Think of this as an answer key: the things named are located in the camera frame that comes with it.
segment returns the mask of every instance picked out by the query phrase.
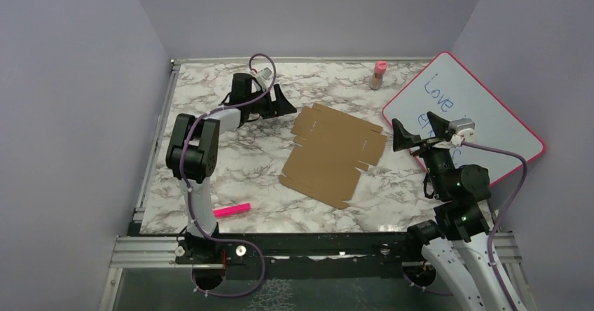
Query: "purple wall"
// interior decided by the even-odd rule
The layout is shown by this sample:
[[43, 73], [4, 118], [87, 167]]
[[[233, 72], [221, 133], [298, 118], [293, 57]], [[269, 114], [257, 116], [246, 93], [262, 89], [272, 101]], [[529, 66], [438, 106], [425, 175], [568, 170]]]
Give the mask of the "purple wall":
[[547, 143], [506, 220], [540, 310], [594, 305], [593, 17], [594, 0], [480, 0], [453, 50]]
[[138, 0], [0, 0], [0, 309], [97, 309], [168, 60]]
[[140, 0], [175, 58], [433, 56], [478, 0]]

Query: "marble table surface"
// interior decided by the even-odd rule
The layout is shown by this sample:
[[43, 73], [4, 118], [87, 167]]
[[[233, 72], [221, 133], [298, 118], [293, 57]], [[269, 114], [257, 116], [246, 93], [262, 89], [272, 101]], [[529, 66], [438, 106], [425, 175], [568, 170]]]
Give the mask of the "marble table surface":
[[[392, 129], [382, 107], [427, 62], [390, 62], [380, 90], [371, 90], [372, 62], [277, 64], [277, 82], [298, 109], [315, 102], [384, 127], [388, 136], [378, 166], [362, 172], [347, 209], [335, 209], [279, 183], [295, 144], [291, 134], [297, 114], [247, 123], [221, 135], [219, 160], [212, 177], [213, 208], [250, 202], [251, 210], [219, 219], [224, 233], [320, 233], [404, 231], [434, 218], [437, 200], [423, 196], [424, 170], [407, 151], [392, 151]], [[183, 64], [158, 152], [153, 181], [146, 194], [141, 233], [176, 233], [187, 224], [179, 183], [165, 166], [165, 152], [175, 117], [199, 115], [214, 108], [231, 88], [234, 73], [246, 64]], [[486, 201], [481, 209], [491, 223]]]

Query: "cardboard sheet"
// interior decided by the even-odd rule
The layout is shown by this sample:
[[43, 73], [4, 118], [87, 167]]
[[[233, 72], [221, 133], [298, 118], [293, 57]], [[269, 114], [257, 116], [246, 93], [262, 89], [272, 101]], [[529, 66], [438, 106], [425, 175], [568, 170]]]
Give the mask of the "cardboard sheet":
[[339, 209], [347, 208], [361, 170], [377, 165], [387, 137], [382, 127], [315, 103], [295, 119], [295, 147], [280, 183]]

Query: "whiteboard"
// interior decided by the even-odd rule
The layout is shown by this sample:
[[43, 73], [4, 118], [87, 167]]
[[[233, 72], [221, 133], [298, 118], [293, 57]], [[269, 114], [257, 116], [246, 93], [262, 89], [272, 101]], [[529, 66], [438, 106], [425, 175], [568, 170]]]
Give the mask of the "whiteboard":
[[[434, 136], [428, 111], [446, 120], [472, 119], [476, 144], [513, 151], [528, 161], [545, 150], [544, 142], [451, 53], [437, 55], [382, 112], [390, 125], [396, 118], [411, 134], [428, 138]], [[468, 146], [451, 149], [450, 154], [456, 167], [477, 164], [487, 168], [491, 185], [521, 166], [514, 157]]]

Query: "metal frame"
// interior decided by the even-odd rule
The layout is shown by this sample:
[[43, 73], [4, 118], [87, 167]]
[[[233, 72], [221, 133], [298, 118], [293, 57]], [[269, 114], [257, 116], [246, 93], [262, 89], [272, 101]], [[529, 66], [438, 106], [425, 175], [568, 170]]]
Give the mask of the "metal frame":
[[154, 146], [154, 148], [151, 149], [151, 154], [148, 157], [148, 162], [144, 170], [144, 176], [142, 177], [142, 184], [140, 186], [140, 191], [138, 193], [138, 199], [136, 201], [136, 211], [134, 212], [134, 215], [139, 209], [143, 208], [146, 205], [144, 198], [146, 196], [146, 192], [149, 190], [151, 186], [151, 183], [153, 182], [153, 171], [155, 170], [158, 157], [157, 153], [159, 152], [159, 147], [161, 146], [161, 142], [163, 140], [163, 133], [165, 132], [165, 126], [167, 125], [169, 109], [171, 108], [171, 102], [173, 101], [173, 92], [175, 91], [177, 78], [179, 77], [180, 64], [176, 64], [174, 60], [171, 60], [171, 63], [173, 64], [173, 66], [171, 68], [169, 83], [167, 84], [165, 101], [163, 102], [163, 106], [161, 107], [161, 114], [159, 115], [159, 118], [157, 120], [157, 127], [155, 129], [155, 134], [153, 135], [152, 146]]
[[[520, 294], [528, 310], [536, 310], [534, 299], [521, 268], [522, 257], [512, 233], [498, 233], [494, 241], [499, 259], [506, 268], [513, 287]], [[128, 268], [208, 268], [222, 269], [221, 264], [191, 265], [175, 263], [175, 237], [118, 237], [113, 249], [100, 311], [112, 310], [124, 269]], [[402, 266], [422, 265], [422, 262], [403, 262]]]

